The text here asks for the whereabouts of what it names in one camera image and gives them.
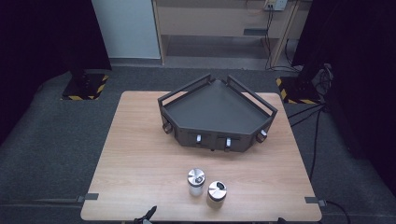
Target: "silver canister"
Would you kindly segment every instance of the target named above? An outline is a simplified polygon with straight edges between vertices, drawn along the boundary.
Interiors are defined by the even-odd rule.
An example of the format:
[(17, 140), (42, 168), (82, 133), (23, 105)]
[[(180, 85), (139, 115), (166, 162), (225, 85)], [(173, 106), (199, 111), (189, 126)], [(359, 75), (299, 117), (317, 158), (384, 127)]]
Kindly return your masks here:
[(194, 168), (189, 171), (187, 180), (190, 186), (190, 194), (192, 196), (199, 196), (204, 191), (205, 173), (201, 169)]
[(220, 181), (212, 182), (207, 190), (207, 204), (212, 208), (221, 208), (227, 195), (227, 187)]

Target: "wooden table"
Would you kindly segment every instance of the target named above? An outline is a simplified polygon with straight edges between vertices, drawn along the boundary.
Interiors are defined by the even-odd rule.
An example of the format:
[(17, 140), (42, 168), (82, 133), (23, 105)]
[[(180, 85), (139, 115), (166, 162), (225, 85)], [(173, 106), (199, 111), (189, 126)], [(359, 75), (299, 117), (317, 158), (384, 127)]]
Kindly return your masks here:
[[(318, 221), (321, 212), (285, 110), (275, 93), (259, 93), (278, 113), (262, 144), (245, 153), (181, 147), (162, 128), (157, 98), (161, 91), (127, 91), (111, 124), (89, 193), (85, 220), (134, 220), (153, 206), (153, 221)], [(222, 207), (189, 194), (187, 173), (205, 171), (207, 189), (219, 180), (227, 187)]]

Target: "black cable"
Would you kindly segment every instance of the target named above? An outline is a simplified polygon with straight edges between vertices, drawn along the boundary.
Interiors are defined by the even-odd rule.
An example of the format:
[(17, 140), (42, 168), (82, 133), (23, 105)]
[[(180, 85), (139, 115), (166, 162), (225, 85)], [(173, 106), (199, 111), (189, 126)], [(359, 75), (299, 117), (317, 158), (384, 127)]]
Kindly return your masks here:
[(288, 60), (290, 66), (291, 66), (291, 59), (289, 58), (289, 55), (288, 55), (288, 43), (289, 43), (289, 40), (287, 39), (286, 45), (285, 45), (285, 55), (286, 55), (286, 60)]
[(315, 85), (315, 89), (317, 90), (318, 94), (323, 96), (325, 95), (330, 87), (332, 86), (332, 76), (326, 69), (319, 74), (319, 82)]
[(305, 110), (302, 110), (302, 111), (300, 111), (300, 112), (297, 112), (297, 113), (295, 113), (295, 114), (292, 114), (292, 115), (288, 116), (288, 119), (291, 119), (291, 118), (293, 118), (293, 117), (295, 117), (295, 116), (297, 116), (297, 115), (299, 115), (299, 114), (302, 114), (302, 113), (304, 113), (305, 111), (308, 111), (308, 110), (317, 108), (318, 106), (321, 106), (321, 105), (323, 105), (323, 104), (314, 105), (314, 106), (311, 106), (311, 107), (309, 107), (309, 108), (307, 108), (307, 109), (305, 109)]
[(286, 44), (285, 44), (285, 55), (286, 55), (286, 59), (288, 60), (289, 65), (290, 65), (290, 69), (293, 69), (296, 72), (301, 72), (301, 70), (291, 66), (291, 59), (289, 58), (289, 55), (288, 55), (288, 43), (289, 43), (289, 40), (287, 39)]
[(343, 208), (343, 206), (341, 206), (341, 205), (338, 204), (338, 203), (334, 203), (334, 202), (327, 201), (327, 200), (326, 200), (326, 202), (329, 203), (329, 204), (335, 205), (335, 206), (337, 206), (339, 209), (341, 209), (341, 210), (344, 212), (344, 214), (346, 215), (347, 224), (350, 224), (350, 223), (351, 223), (351, 222), (350, 222), (350, 216), (349, 216), (349, 214), (347, 213), (347, 211)]
[[(275, 68), (287, 68), (287, 69), (289, 69), (289, 71), (288, 70), (276, 70)], [(273, 67), (266, 68), (266, 70), (300, 73), (300, 71), (295, 70), (292, 67), (287, 67), (287, 66), (273, 66)]]
[(321, 107), (319, 110), (315, 110), (314, 112), (312, 112), (311, 114), (309, 114), (306, 118), (301, 119), (300, 121), (297, 121), (297, 122), (291, 124), (290, 127), (294, 127), (294, 126), (296, 126), (297, 124), (299, 124), (299, 123), (301, 123), (301, 122), (303, 122), (303, 121), (305, 121), (305, 120), (311, 118), (311, 116), (313, 116), (314, 114), (318, 113), (321, 109), (323, 109), (323, 107)]
[(316, 124), (316, 128), (315, 128), (314, 158), (312, 159), (311, 171), (309, 173), (310, 181), (312, 181), (312, 176), (314, 175), (315, 163), (317, 162), (318, 127), (319, 127), (319, 118), (320, 118), (320, 113), (321, 113), (322, 108), (318, 111), (317, 124)]
[(265, 64), (265, 69), (267, 69), (268, 63), (270, 63), (270, 66), (272, 64), (272, 52), (271, 52), (271, 42), (270, 42), (270, 37), (269, 37), (269, 31), (272, 23), (272, 19), (274, 17), (274, 11), (273, 11), (273, 6), (268, 6), (269, 7), (269, 12), (268, 12), (268, 21), (267, 21), (267, 34), (264, 37), (265, 45), (268, 48), (268, 60), (267, 63)]

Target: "black metal frame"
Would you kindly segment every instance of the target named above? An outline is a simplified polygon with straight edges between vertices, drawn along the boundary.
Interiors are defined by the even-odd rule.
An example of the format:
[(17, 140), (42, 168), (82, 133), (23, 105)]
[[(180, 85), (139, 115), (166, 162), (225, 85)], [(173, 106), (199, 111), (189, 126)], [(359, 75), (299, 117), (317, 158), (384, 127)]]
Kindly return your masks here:
[[(208, 74), (204, 77), (197, 78), (194, 81), (186, 84), (185, 86), (182, 86), (182, 87), (176, 89), (175, 91), (171, 91), (171, 92), (165, 94), (164, 96), (160, 97), (158, 99), (158, 105), (160, 108), (161, 117), (162, 117), (162, 121), (163, 121), (163, 130), (166, 133), (173, 132), (176, 140), (182, 146), (185, 146), (185, 147), (204, 147), (204, 148), (209, 148), (211, 150), (222, 149), (225, 151), (244, 152), (244, 151), (248, 150), (248, 148), (254, 144), (254, 142), (255, 142), (254, 140), (256, 140), (259, 143), (263, 142), (265, 140), (267, 133), (272, 125), (272, 122), (276, 116), (277, 109), (274, 108), (269, 103), (267, 103), (258, 94), (256, 94), (252, 90), (250, 90), (247, 86), (245, 86), (244, 84), (242, 84), (240, 81), (236, 80), (232, 76), (228, 76), (227, 81), (222, 80), (221, 82), (224, 83), (224, 85), (227, 88), (236, 92), (237, 95), (242, 97), (243, 100), (245, 100), (249, 104), (253, 105), (254, 108), (256, 108), (258, 111), (260, 111), (266, 117), (265, 122), (263, 124), (258, 125), (259, 128), (257, 130), (254, 130), (254, 132), (252, 132), (250, 134), (226, 133), (226, 132), (213, 132), (210, 130), (197, 130), (197, 129), (194, 129), (193, 127), (181, 128), (177, 125), (177, 122), (174, 120), (173, 116), (169, 114), (166, 107), (171, 104), (177, 103), (180, 99), (189, 97), (190, 94), (200, 90), (203, 87), (211, 85), (214, 81), (216, 81), (216, 79), (211, 78), (210, 74)], [(271, 114), (268, 114), (261, 107), (259, 107), (254, 102), (249, 100), (246, 97), (246, 95), (243, 94), (241, 91), (239, 91), (236, 87), (247, 92), (254, 99), (256, 99), (258, 102), (260, 102), (263, 106), (268, 108), (271, 111)], [(174, 99), (173, 101), (167, 103), (166, 105), (163, 104), (164, 100), (169, 99), (170, 97), (175, 96), (176, 94), (183, 92), (188, 88), (192, 88), (192, 89), (190, 91), (187, 91), (185, 94), (179, 96), (178, 98)], [(207, 140), (207, 142), (205, 144), (197, 144), (196, 142), (193, 142), (193, 138), (191, 138), (191, 135), (194, 135), (194, 134), (200, 134), (204, 137), (207, 137), (206, 139), (209, 139), (209, 140)], [(233, 141), (237, 142), (236, 147), (234, 147), (234, 146), (227, 147), (227, 144), (226, 144), (227, 139), (232, 139)]]

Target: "handle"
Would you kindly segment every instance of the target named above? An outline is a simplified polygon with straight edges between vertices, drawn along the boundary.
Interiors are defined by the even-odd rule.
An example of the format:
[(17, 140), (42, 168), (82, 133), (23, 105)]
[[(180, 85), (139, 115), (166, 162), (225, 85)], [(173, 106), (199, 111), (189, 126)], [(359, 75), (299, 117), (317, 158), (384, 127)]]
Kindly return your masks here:
[(249, 93), (251, 96), (253, 96), (256, 100), (258, 100), (260, 103), (262, 103), (263, 105), (265, 105), (268, 109), (270, 109), (272, 111), (272, 114), (270, 115), (272, 118), (276, 115), (277, 113), (277, 109), (275, 107), (273, 107), (272, 105), (270, 105), (268, 102), (264, 101), (258, 94), (256, 94), (256, 92), (252, 91), (251, 89), (249, 89), (247, 86), (245, 86), (244, 84), (242, 84), (240, 81), (236, 80), (233, 76), (228, 75), (227, 77), (227, 85), (230, 86), (231, 83), (235, 83), (237, 86), (239, 86), (240, 88), (242, 88), (244, 91), (246, 91), (247, 93)]
[(207, 74), (206, 76), (197, 78), (197, 79), (195, 79), (194, 81), (192, 81), (192, 82), (186, 84), (186, 85), (183, 86), (183, 87), (178, 88), (178, 89), (175, 90), (175, 91), (171, 91), (171, 92), (165, 94), (164, 96), (158, 98), (158, 105), (160, 106), (160, 108), (163, 107), (163, 101), (164, 101), (164, 100), (170, 98), (170, 97), (173, 96), (173, 95), (178, 94), (178, 93), (181, 92), (181, 91), (186, 90), (188, 87), (191, 87), (191, 86), (197, 84), (198, 82), (200, 82), (200, 81), (202, 81), (202, 80), (205, 80), (205, 79), (206, 79), (206, 84), (207, 84), (207, 83), (210, 82), (210, 78), (211, 78), (210, 74)]

